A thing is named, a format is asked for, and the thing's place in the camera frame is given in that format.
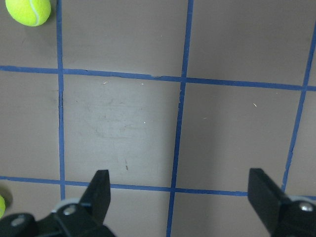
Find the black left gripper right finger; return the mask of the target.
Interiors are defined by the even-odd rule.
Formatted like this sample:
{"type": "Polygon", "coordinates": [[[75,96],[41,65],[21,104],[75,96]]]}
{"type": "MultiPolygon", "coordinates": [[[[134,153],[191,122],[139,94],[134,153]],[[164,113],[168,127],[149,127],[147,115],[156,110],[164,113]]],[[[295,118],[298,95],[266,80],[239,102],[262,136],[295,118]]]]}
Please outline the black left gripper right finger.
{"type": "Polygon", "coordinates": [[[289,196],[260,168],[248,175],[248,201],[272,237],[314,237],[316,202],[289,196]]]}

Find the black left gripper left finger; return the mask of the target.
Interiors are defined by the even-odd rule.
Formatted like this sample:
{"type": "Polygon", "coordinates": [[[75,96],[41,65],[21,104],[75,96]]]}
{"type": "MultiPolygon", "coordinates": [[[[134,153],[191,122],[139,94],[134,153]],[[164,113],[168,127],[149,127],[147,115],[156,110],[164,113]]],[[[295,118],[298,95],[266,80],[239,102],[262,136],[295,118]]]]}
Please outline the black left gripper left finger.
{"type": "Polygon", "coordinates": [[[108,170],[98,170],[78,201],[60,203],[41,220],[14,213],[0,220],[2,237],[114,237],[104,225],[111,202],[108,170]]]}

